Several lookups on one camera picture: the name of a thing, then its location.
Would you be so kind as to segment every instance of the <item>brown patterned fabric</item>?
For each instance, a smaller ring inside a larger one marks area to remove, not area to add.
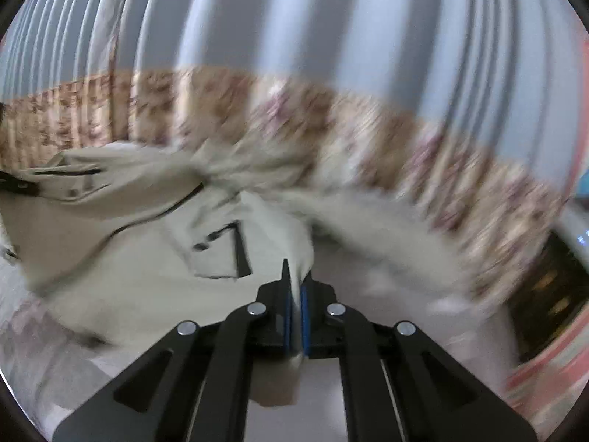
[[[506,300],[546,240],[562,195],[512,161],[373,97],[224,67],[111,72],[8,102],[6,169],[67,148],[131,140],[196,150],[255,132],[308,154],[306,184],[411,197],[433,227],[462,243],[473,298]]]

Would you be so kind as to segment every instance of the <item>black strap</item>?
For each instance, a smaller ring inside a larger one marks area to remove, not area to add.
[[[12,174],[0,171],[0,191],[22,194],[23,196],[39,196],[39,185],[31,181],[23,181]]]

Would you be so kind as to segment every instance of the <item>triangular cutout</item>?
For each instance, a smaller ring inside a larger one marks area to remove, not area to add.
[[[476,400],[475,392],[432,354],[422,352],[421,357],[435,385],[438,397],[447,410],[456,410]]]
[[[141,368],[133,379],[128,380],[115,391],[114,400],[137,412],[147,412],[171,358],[172,351],[159,353]]]

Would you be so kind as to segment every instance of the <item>silver screw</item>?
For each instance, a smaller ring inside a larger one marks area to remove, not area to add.
[[[328,314],[331,316],[341,316],[346,312],[346,306],[338,302],[334,302],[328,306]]]
[[[264,304],[262,304],[261,302],[252,302],[247,307],[247,311],[252,316],[260,316],[260,315],[264,314],[264,312],[266,312],[266,306]]]
[[[193,323],[191,320],[185,320],[178,324],[178,334],[181,336],[189,336],[190,334],[194,334],[196,330],[196,324]]]
[[[397,324],[397,330],[399,331],[399,334],[401,334],[402,336],[412,336],[413,334],[415,334],[415,331],[417,329],[412,323],[405,320]]]

